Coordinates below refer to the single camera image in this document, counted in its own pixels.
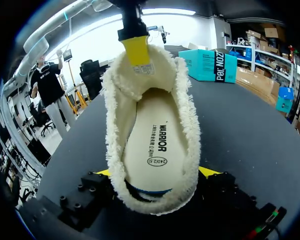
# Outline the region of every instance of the slipper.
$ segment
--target slipper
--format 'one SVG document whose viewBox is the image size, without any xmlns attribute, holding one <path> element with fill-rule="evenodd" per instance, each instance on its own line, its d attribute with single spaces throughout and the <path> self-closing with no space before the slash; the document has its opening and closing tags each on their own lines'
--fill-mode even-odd
<svg viewBox="0 0 300 240">
<path fill-rule="evenodd" d="M 148 45 L 150 64 L 123 52 L 106 71 L 106 160 L 114 190 L 139 213 L 175 211 L 198 181 L 200 126 L 185 60 Z"/>
</svg>

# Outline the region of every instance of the metal shelving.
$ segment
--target metal shelving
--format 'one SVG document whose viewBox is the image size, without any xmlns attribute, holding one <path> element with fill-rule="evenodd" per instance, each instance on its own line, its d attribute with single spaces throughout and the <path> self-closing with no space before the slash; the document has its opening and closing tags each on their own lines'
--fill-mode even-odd
<svg viewBox="0 0 300 240">
<path fill-rule="evenodd" d="M 280 72 L 280 71 L 277 71 L 277 70 L 275 70 L 275 69 L 273 69 L 273 68 L 271 68 L 271 67 L 268 67 L 268 66 L 266 66 L 266 65 L 260 64 L 260 63 L 258 63 L 258 62 L 255 62 L 254 64 L 255 64 L 256 66 L 259 66 L 259 67 L 263 67 L 263 68 L 265 68 L 265 69 L 268 69 L 269 71 L 274 72 L 275 74 L 278 74 L 278 75 L 280 75 L 281 77 L 284 77 L 284 78 L 286 78 L 286 79 L 288 79 L 288 80 L 290 81 L 289 77 L 288 77 L 287 75 L 285 75 L 284 73 Z"/>
<path fill-rule="evenodd" d="M 243 46 L 243 45 L 234 45 L 234 44 L 227 44 L 227 47 L 233 47 L 233 48 L 245 48 L 245 49 L 251 49 L 252 46 Z"/>
<path fill-rule="evenodd" d="M 240 61 L 247 62 L 247 63 L 251 63 L 251 61 L 250 61 L 250 60 L 247 60 L 247 59 L 243 59 L 243 58 L 239 58 L 239 57 L 237 57 L 236 59 L 238 59 L 238 60 L 240 60 Z"/>
<path fill-rule="evenodd" d="M 237 60 L 239 61 L 244 61 L 244 62 L 247 62 L 247 63 L 250 63 L 251 64 L 251 71 L 255 72 L 256 71 L 256 66 L 259 66 L 259 67 L 262 67 L 262 68 L 265 68 L 275 74 L 278 74 L 279 76 L 287 79 L 289 81 L 289 87 L 291 88 L 292 85 L 293 85 L 293 80 L 294 80 L 294 71 L 295 71 L 295 65 L 293 63 L 291 63 L 290 60 L 288 59 L 285 59 L 281 56 L 278 56 L 278 55 L 275 55 L 271 52 L 267 52 L 267 51 L 262 51 L 262 50 L 259 50 L 259 49 L 256 49 L 256 45 L 253 43 L 251 46 L 244 46 L 244 45 L 233 45 L 233 44 L 225 44 L 225 48 L 231 48 L 230 51 L 232 50 L 232 48 L 246 48 L 246 49 L 251 49 L 251 61 L 250 60 L 246 60 L 246 59 L 242 59 L 242 58 L 237 58 Z M 259 54 L 264 54 L 264 55 L 267 55 L 267 56 L 270 56 L 274 59 L 277 59 L 277 60 L 280 60 L 282 62 L 284 62 L 285 64 L 289 65 L 290 68 L 291 68 L 291 71 L 289 73 L 289 76 L 287 76 L 286 74 L 280 72 L 280 71 L 277 71 L 275 69 L 272 69 L 271 67 L 268 67 L 266 65 L 263 65 L 263 64 L 260 64 L 260 63 L 257 63 L 256 62 L 256 53 L 259 53 Z"/>
<path fill-rule="evenodd" d="M 273 58 L 279 59 L 279 60 L 284 61 L 284 62 L 286 62 L 288 64 L 291 64 L 291 61 L 289 61 L 288 59 L 285 59 L 285 58 L 283 58 L 281 56 L 275 55 L 275 54 L 273 54 L 271 52 L 262 51 L 262 50 L 259 50 L 259 49 L 255 49 L 255 51 L 258 52 L 258 53 L 261 53 L 261 54 L 268 55 L 268 56 L 271 56 Z"/>
</svg>

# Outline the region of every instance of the ceiling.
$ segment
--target ceiling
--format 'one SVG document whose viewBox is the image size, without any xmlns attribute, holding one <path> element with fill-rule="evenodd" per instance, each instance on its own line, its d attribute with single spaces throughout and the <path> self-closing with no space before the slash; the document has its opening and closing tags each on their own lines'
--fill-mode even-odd
<svg viewBox="0 0 300 240">
<path fill-rule="evenodd" d="M 15 39 L 14 54 L 12 57 L 15 61 L 10 64 L 10 66 L 14 65 L 15 67 L 18 67 L 22 56 L 26 54 L 23 50 L 23 44 L 27 38 L 55 13 L 73 2 L 75 2 L 75 0 L 50 0 L 33 14 Z M 148 0 L 143 8 L 176 8 L 192 10 L 196 11 L 196 15 L 203 17 L 223 14 L 225 19 L 251 17 L 278 19 L 258 0 Z M 114 5 L 102 12 L 95 12 L 90 6 L 72 18 L 72 33 L 75 33 L 80 28 L 99 19 L 119 13 L 120 9 Z M 65 22 L 63 25 L 46 35 L 46 39 L 49 42 L 50 49 L 54 49 L 68 36 L 69 22 Z"/>
</svg>

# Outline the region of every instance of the green light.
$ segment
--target green light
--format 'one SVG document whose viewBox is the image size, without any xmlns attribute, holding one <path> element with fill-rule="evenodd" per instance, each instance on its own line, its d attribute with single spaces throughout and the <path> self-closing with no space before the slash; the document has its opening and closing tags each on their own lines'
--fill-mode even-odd
<svg viewBox="0 0 300 240">
<path fill-rule="evenodd" d="M 258 234 L 258 233 L 260 233 L 262 231 L 262 228 L 261 227 L 257 227 L 256 229 L 255 229 L 255 232 Z"/>
</svg>

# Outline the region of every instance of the teal box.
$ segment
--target teal box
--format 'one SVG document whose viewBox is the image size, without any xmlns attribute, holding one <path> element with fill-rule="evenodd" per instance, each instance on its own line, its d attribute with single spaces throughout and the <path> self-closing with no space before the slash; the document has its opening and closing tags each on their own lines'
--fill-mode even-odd
<svg viewBox="0 0 300 240">
<path fill-rule="evenodd" d="M 289 113 L 294 100 L 294 90 L 291 87 L 280 87 L 275 109 Z"/>
<path fill-rule="evenodd" d="M 198 81 L 235 83 L 237 57 L 221 52 L 195 49 L 180 51 L 184 58 L 189 76 Z"/>
</svg>

